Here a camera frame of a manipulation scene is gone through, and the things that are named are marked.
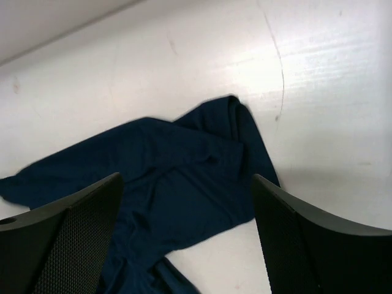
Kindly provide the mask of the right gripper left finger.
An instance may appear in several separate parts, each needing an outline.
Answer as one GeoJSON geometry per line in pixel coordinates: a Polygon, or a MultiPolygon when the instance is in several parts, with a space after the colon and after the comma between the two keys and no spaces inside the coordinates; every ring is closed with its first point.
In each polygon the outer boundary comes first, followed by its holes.
{"type": "Polygon", "coordinates": [[[95,293],[123,186],[114,173],[1,220],[1,293],[95,293]]]}

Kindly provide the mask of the navy blue shorts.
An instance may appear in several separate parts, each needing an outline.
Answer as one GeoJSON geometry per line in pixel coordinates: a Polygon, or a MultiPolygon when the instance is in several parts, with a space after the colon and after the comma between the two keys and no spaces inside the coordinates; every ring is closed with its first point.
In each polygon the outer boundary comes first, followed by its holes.
{"type": "Polygon", "coordinates": [[[81,141],[3,178],[1,196],[34,209],[115,172],[124,190],[98,293],[195,293],[167,254],[251,221],[254,174],[279,182],[248,108],[227,96],[81,141]]]}

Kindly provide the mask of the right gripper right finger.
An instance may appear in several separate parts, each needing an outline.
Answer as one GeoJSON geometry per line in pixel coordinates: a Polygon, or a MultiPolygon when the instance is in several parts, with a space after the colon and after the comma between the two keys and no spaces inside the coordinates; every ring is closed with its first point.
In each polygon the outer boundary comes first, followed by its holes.
{"type": "Polygon", "coordinates": [[[391,293],[391,231],[347,220],[252,178],[272,293],[391,293]]]}

